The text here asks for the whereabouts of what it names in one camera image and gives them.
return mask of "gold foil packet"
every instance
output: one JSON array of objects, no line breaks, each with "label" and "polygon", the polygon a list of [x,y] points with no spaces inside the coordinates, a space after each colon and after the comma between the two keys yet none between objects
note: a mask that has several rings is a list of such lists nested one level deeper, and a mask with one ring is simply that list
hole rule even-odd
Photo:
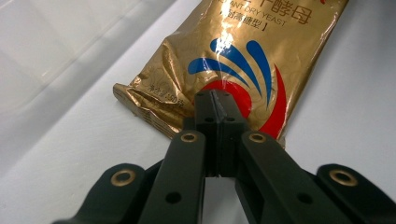
[{"label": "gold foil packet", "polygon": [[193,117],[196,92],[225,90],[252,130],[279,138],[346,4],[203,0],[114,95],[172,137]]}]

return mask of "white surface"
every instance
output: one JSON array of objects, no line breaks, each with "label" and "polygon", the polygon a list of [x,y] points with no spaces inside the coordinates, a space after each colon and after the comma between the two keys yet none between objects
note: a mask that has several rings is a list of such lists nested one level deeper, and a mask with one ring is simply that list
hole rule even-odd
[{"label": "white surface", "polygon": [[37,96],[138,1],[0,1],[0,113]]},{"label": "white surface", "polygon": [[[154,15],[149,3],[161,1],[143,2],[147,5],[132,14]],[[142,15],[138,23],[127,18],[121,25],[131,22],[140,37],[107,35],[65,71],[84,78],[62,75],[19,114],[0,117],[0,223],[71,217],[107,168],[122,162],[148,168],[163,157],[169,140],[117,102],[112,86],[129,83],[198,3],[177,0],[145,33],[140,24],[152,18]],[[394,1],[349,2],[290,120],[286,141],[306,170],[344,164],[396,200],[394,8]],[[128,35],[131,39],[120,41]],[[97,56],[104,52],[109,56]],[[247,223],[232,180],[207,181],[204,223]]]}]

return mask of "gold packaging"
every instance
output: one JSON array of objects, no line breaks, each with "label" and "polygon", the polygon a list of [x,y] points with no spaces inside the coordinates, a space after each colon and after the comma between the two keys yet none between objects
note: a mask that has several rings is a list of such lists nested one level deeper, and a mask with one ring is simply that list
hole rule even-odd
[{"label": "gold packaging", "polygon": [[203,0],[114,95],[172,137],[193,117],[196,92],[225,90],[252,130],[278,139],[346,4]]}]

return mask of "red swoosh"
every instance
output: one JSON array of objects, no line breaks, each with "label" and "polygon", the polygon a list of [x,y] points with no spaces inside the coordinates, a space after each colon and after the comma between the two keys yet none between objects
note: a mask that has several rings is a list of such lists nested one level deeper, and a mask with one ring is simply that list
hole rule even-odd
[{"label": "red swoosh", "polygon": [[283,84],[282,76],[279,70],[276,69],[276,80],[277,80],[277,97],[274,106],[274,110],[270,115],[270,118],[260,128],[261,132],[268,133],[274,138],[278,138],[280,131],[285,124],[286,119],[286,91],[285,85]]}]

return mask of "white table surface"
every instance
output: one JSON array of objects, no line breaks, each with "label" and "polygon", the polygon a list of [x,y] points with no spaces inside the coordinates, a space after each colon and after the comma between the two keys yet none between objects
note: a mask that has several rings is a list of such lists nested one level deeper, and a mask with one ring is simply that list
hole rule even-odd
[{"label": "white table surface", "polygon": [[[33,102],[1,115],[0,223],[71,217],[109,167],[148,168],[163,158],[170,140],[134,117],[112,86],[129,83],[200,1],[172,2],[142,1]],[[305,170],[344,164],[393,200],[395,8],[391,0],[349,1],[286,135]],[[231,179],[206,181],[204,223],[247,223]]]}]

